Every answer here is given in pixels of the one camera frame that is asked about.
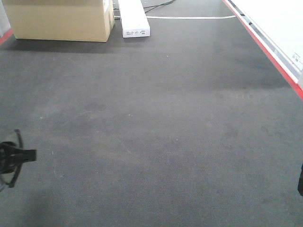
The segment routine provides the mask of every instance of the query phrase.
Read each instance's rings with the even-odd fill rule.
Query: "white box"
[[[151,35],[144,8],[140,0],[119,0],[123,38]]]

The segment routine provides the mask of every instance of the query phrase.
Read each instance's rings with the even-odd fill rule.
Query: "white cable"
[[[146,16],[150,19],[181,19],[181,20],[212,20],[212,19],[230,19],[236,16],[226,16],[226,17],[157,17],[157,16]]]

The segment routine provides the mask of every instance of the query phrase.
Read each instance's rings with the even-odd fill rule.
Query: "white panel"
[[[104,12],[107,11],[109,7],[109,0],[103,0],[103,8],[104,8]]]
[[[8,17],[6,16],[2,1],[0,0],[0,37],[10,29]]]
[[[303,77],[300,77],[300,79],[298,81],[298,85],[300,86],[300,88],[303,89]]]
[[[303,1],[232,1],[302,72]]]

